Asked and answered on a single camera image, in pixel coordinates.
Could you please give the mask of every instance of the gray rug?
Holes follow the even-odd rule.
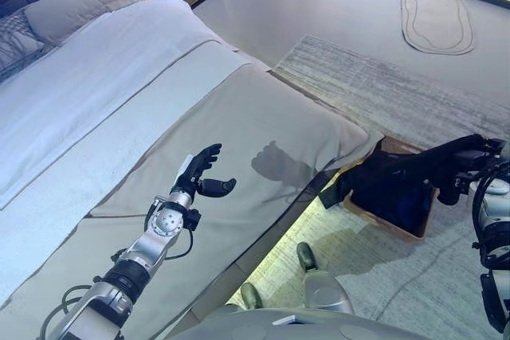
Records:
[[[462,0],[402,0],[402,32],[418,51],[461,55],[475,47]]]
[[[391,64],[305,37],[277,72],[389,135],[431,147],[474,131],[508,133],[508,110]],[[320,268],[350,295],[357,315],[437,340],[499,340],[481,299],[475,232],[465,198],[435,201],[426,238],[406,243],[316,198],[249,277],[266,307],[299,307],[303,272],[296,246],[307,241]],[[240,293],[230,300],[242,304]]]
[[[510,109],[317,37],[305,36],[275,72],[353,119],[418,147],[472,133],[510,135]]]

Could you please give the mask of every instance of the gray bed blanket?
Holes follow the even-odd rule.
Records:
[[[5,338],[35,338],[65,290],[91,283],[112,266],[109,256],[141,234],[142,214],[156,194],[168,194],[188,154],[222,143],[218,162],[204,177],[235,177],[237,186],[223,199],[196,197],[202,221],[193,251],[159,269],[123,328],[127,339],[147,339],[165,327],[278,219],[319,171],[345,156],[361,158],[371,149],[368,141],[364,129],[268,73],[252,65],[238,69],[172,126],[11,296],[0,311]],[[188,234],[182,233],[169,255],[185,251],[188,244]]]

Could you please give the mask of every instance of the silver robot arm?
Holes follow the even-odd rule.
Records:
[[[224,197],[236,185],[236,180],[222,182],[201,180],[202,172],[217,160],[221,144],[204,149],[181,169],[168,198],[156,197],[145,220],[145,232],[128,248],[112,259],[115,265],[75,303],[68,314],[56,325],[50,340],[122,340],[120,329],[132,313],[136,300],[154,277],[164,260],[186,255],[193,246],[193,234],[200,213],[190,209],[195,192],[206,197]],[[182,229],[190,231],[190,248],[179,256],[167,257],[168,249],[176,242]],[[41,340],[45,340],[45,328]]]
[[[480,250],[480,260],[488,273],[480,277],[485,312],[491,325],[504,339],[510,339],[510,185],[487,177],[471,182],[468,206]]]

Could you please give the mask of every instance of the white floor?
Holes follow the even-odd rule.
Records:
[[[228,42],[270,66],[308,33],[510,107],[510,10],[464,2],[477,45],[461,56],[408,46],[400,0],[206,0],[194,11]]]

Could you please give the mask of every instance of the bed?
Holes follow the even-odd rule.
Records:
[[[188,154],[222,143],[207,177],[238,184],[224,199],[197,198],[193,252],[161,267],[126,338],[154,338],[307,185],[380,139],[263,70],[181,0],[1,2],[39,43],[0,83],[6,338],[36,338],[65,290],[112,266]],[[186,249],[181,238],[173,253]]]

